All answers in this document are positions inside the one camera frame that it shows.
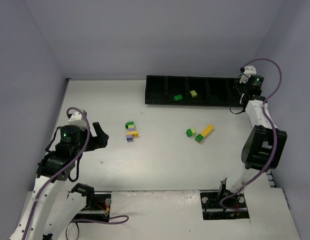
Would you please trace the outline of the lime green lego brick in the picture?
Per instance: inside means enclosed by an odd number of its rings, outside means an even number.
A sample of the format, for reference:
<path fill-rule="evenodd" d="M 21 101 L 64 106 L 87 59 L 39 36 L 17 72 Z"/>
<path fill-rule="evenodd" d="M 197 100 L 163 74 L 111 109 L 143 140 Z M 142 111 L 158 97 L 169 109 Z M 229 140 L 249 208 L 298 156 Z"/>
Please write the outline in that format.
<path fill-rule="evenodd" d="M 194 128 L 190 128 L 190 136 L 194 136 L 196 134 L 196 130 Z"/>

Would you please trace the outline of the dark green lego brick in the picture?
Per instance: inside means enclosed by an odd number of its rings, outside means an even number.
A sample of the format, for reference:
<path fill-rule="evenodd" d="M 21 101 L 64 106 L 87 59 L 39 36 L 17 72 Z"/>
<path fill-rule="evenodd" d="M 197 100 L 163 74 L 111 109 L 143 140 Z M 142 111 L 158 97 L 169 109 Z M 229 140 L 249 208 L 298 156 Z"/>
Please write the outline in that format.
<path fill-rule="evenodd" d="M 189 137 L 189 138 L 193 135 L 193 132 L 192 132 L 192 129 L 191 129 L 191 128 L 189 128 L 189 129 L 186 130 L 186 135 L 187 135 L 187 137 Z"/>

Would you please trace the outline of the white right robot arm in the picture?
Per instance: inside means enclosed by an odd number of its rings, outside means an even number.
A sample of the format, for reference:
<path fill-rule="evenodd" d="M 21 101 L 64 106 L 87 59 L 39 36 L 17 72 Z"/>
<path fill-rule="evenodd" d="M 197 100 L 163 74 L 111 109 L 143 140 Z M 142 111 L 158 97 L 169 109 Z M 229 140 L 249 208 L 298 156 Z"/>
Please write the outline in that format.
<path fill-rule="evenodd" d="M 235 81 L 241 94 L 240 103 L 248 115 L 252 131 L 242 149 L 244 164 L 239 182 L 241 189 L 254 182 L 261 174 L 279 165 L 288 135 L 273 122 L 268 111 L 268 100 L 261 96 L 262 76 L 243 73 Z"/>

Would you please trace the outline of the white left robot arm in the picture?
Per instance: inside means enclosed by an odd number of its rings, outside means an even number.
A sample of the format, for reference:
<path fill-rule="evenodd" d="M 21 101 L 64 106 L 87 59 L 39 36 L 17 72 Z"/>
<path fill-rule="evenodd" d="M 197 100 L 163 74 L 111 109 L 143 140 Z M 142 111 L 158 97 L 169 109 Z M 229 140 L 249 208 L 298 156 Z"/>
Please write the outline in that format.
<path fill-rule="evenodd" d="M 76 214 L 94 202 L 94 187 L 77 183 L 64 206 L 50 214 L 55 200 L 70 180 L 84 152 L 107 146 L 109 136 L 98 122 L 93 123 L 96 136 L 87 125 L 68 124 L 58 128 L 60 141 L 53 151 L 48 150 L 38 164 L 35 185 L 20 221 L 10 236 L 12 240 L 57 240 Z"/>

